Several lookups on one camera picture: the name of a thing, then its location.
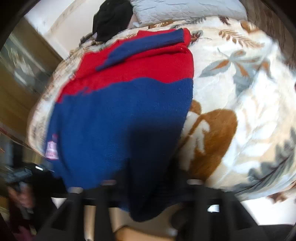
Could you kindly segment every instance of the wall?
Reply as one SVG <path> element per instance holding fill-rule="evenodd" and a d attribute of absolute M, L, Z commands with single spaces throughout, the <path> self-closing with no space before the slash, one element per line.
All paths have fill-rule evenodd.
<path fill-rule="evenodd" d="M 94 14 L 104 0 L 41 0 L 25 18 L 62 57 L 92 31 Z"/>

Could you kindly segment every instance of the leaf pattern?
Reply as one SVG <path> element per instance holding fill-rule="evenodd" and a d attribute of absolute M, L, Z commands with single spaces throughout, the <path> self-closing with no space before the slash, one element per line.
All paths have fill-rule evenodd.
<path fill-rule="evenodd" d="M 254 167 L 259 168 L 260 167 L 260 163 L 258 161 L 248 161 L 248 162 L 245 162 L 245 163 L 238 164 L 238 165 L 234 166 L 233 169 L 237 173 L 244 174 L 244 173 L 248 173 L 248 171 L 251 168 L 254 168 Z"/>
<path fill-rule="evenodd" d="M 270 162 L 263 162 L 261 164 L 260 173 L 255 169 L 250 169 L 248 173 L 249 182 L 235 185 L 233 191 L 237 194 L 255 192 L 279 181 L 293 164 L 295 147 L 296 131 L 294 128 L 291 128 L 290 140 L 285 141 L 283 147 L 279 145 L 276 146 L 275 161 L 277 166 L 274 166 L 273 163 Z"/>
<path fill-rule="evenodd" d="M 258 63 L 261 58 L 244 58 L 246 55 L 244 50 L 235 51 L 229 57 L 225 54 L 223 55 L 226 56 L 227 59 L 210 64 L 202 71 L 199 77 L 208 77 L 225 72 L 231 64 L 234 64 L 236 73 L 233 76 L 233 81 L 236 85 L 236 95 L 238 96 L 251 85 L 258 71 L 257 65 L 254 65 L 254 63 Z"/>
<path fill-rule="evenodd" d="M 263 69 L 267 76 L 271 79 L 273 79 L 273 77 L 271 76 L 271 73 L 270 73 L 270 61 L 268 59 L 264 59 L 261 64 L 259 65 L 254 65 L 253 66 L 255 69 L 260 70 L 260 69 Z"/>
<path fill-rule="evenodd" d="M 271 198 L 274 203 L 283 202 L 287 200 L 287 197 L 282 192 L 271 194 L 268 197 Z"/>
<path fill-rule="evenodd" d="M 168 20 L 168 21 L 162 22 L 162 23 L 151 24 L 148 26 L 148 29 L 157 28 L 157 27 L 164 27 L 164 26 L 172 24 L 173 22 L 174 22 L 173 20 Z"/>
<path fill-rule="evenodd" d="M 223 73 L 228 70 L 230 63 L 231 62 L 228 59 L 215 61 L 202 71 L 200 77 L 208 77 L 218 73 Z"/>
<path fill-rule="evenodd" d="M 196 179 L 207 180 L 229 148 L 237 118 L 228 109 L 201 114 L 201 105 L 194 99 L 189 111 L 178 145 L 180 167 Z"/>
<path fill-rule="evenodd" d="M 232 168 L 237 173 L 245 174 L 250 170 L 250 166 L 249 170 L 240 170 L 242 166 L 241 160 L 244 160 L 244 165 L 251 165 L 253 169 L 252 173 L 248 174 L 249 182 L 261 177 L 261 174 L 257 172 L 259 168 L 264 173 L 270 173 L 268 171 L 269 166 L 266 164 L 258 166 L 258 164 L 261 162 L 261 156 L 269 150 L 271 146 L 269 138 L 272 138 L 272 134 L 278 125 L 278 97 L 272 95 L 272 98 L 268 99 L 269 95 L 264 95 L 263 98 L 268 103 L 264 104 L 258 101 L 256 96 L 257 94 L 254 95 L 252 91 L 249 91 L 240 98 L 242 105 L 236 110 L 238 119 L 237 134 L 232 143 L 232 148 L 235 148 L 235 153 L 239 153 L 239 156 L 230 158 L 232 160 L 236 159 L 235 165 L 233 165 L 233 162 L 224 162 L 227 167 Z M 243 184 L 244 188 L 248 186 L 248 183 Z"/>
<path fill-rule="evenodd" d="M 260 29 L 257 26 L 255 26 L 254 24 L 252 24 L 246 20 L 241 21 L 241 26 L 244 30 L 246 30 L 248 32 L 248 34 L 256 32 L 256 31 L 260 31 Z"/>
<path fill-rule="evenodd" d="M 191 19 L 187 19 L 185 20 L 184 23 L 181 24 L 176 24 L 170 27 L 170 29 L 177 29 L 180 28 L 183 25 L 187 25 L 187 24 L 198 24 L 198 23 L 202 23 L 203 21 L 206 20 L 206 17 L 198 17 L 198 18 L 191 18 Z"/>
<path fill-rule="evenodd" d="M 205 20 L 206 20 L 206 17 L 192 18 L 192 19 L 187 19 L 185 21 L 185 24 L 197 24 L 197 23 L 202 23 Z"/>
<path fill-rule="evenodd" d="M 195 42 L 198 42 L 199 37 L 201 37 L 203 35 L 203 32 L 201 30 L 197 31 L 197 32 L 193 32 L 191 33 L 191 40 L 190 40 L 190 45 L 192 45 Z"/>
<path fill-rule="evenodd" d="M 245 47 L 249 48 L 262 48 L 264 46 L 264 43 L 258 43 L 255 42 L 247 37 L 242 36 L 236 31 L 229 30 L 229 29 L 224 29 L 221 30 L 219 33 L 219 36 L 222 38 L 226 37 L 226 40 L 229 40 L 232 38 L 233 43 L 239 43 L 242 47 L 245 45 Z"/>
<path fill-rule="evenodd" d="M 231 25 L 228 20 L 229 18 L 228 17 L 222 17 L 222 16 L 219 16 L 219 19 L 222 23 L 226 24 L 226 25 Z"/>
<path fill-rule="evenodd" d="M 129 38 L 135 37 L 136 35 L 137 35 L 137 33 L 128 34 L 125 37 L 123 37 L 123 39 L 129 39 Z"/>

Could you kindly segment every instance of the person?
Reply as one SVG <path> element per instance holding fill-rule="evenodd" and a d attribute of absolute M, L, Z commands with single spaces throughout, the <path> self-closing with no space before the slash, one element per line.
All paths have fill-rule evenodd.
<path fill-rule="evenodd" d="M 20 192 L 8 187 L 11 231 L 18 234 L 21 228 L 25 228 L 38 232 L 57 209 L 51 197 L 65 193 L 62 179 L 53 178 L 49 171 L 34 173 L 28 183 L 21 186 Z M 23 209 L 28 211 L 27 215 L 24 215 Z"/>

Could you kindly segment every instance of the blanket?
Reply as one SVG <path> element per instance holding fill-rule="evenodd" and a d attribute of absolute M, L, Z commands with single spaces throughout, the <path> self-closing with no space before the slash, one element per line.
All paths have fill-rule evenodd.
<path fill-rule="evenodd" d="M 187 29 L 139 31 L 83 57 L 57 99 L 45 145 L 66 187 L 95 188 L 124 170 L 128 208 L 143 218 L 192 102 L 190 39 Z"/>
<path fill-rule="evenodd" d="M 235 191 L 241 200 L 295 186 L 295 77 L 283 64 L 277 42 L 250 22 L 226 17 L 128 29 L 106 44 L 87 42 L 76 49 L 59 65 L 33 112 L 28 128 L 32 148 L 44 155 L 54 100 L 83 53 L 100 51 L 139 30 L 184 27 L 191 32 L 194 85 L 175 154 L 180 167 L 209 187 Z"/>

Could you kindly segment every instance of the sweater label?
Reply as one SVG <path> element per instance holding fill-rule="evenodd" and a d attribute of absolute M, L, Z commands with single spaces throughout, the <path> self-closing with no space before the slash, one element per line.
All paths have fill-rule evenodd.
<path fill-rule="evenodd" d="M 58 160 L 57 155 L 57 144 L 54 141 L 49 141 L 47 143 L 45 157 L 50 160 Z"/>

